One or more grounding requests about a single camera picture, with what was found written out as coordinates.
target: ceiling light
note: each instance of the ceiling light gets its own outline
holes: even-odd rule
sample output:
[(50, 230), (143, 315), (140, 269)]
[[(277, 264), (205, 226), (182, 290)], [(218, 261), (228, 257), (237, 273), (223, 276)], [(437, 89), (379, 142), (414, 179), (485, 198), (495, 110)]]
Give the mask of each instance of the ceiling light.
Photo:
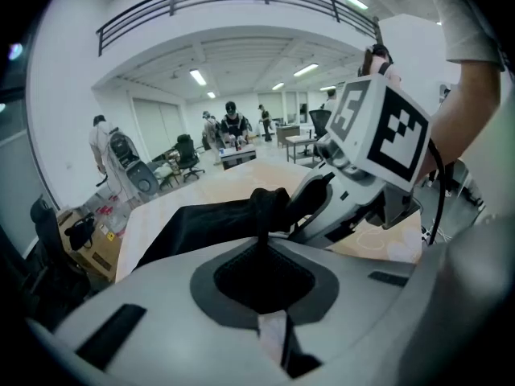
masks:
[(198, 70), (190, 70), (190, 74), (193, 76), (193, 78), (196, 80), (198, 84), (200, 84), (201, 86), (206, 85), (206, 80), (204, 80), (204, 78)]
[(354, 6), (358, 6), (362, 10), (367, 10), (369, 7), (366, 4), (363, 4), (359, 0), (347, 0), (351, 2)]
[(10, 45), (9, 49), (9, 60), (16, 60), (20, 57), (23, 51), (23, 46), (20, 43)]
[(298, 72), (293, 73), (293, 75), (294, 75), (295, 77), (299, 77), (299, 76), (303, 75), (304, 73), (307, 73), (307, 72), (309, 72), (310, 70), (313, 70), (314, 68), (317, 68), (318, 66), (319, 66), (319, 65), (318, 65), (318, 64), (315, 64), (315, 63), (310, 64), (309, 66), (307, 66), (307, 67), (303, 68), (302, 70), (299, 70)]

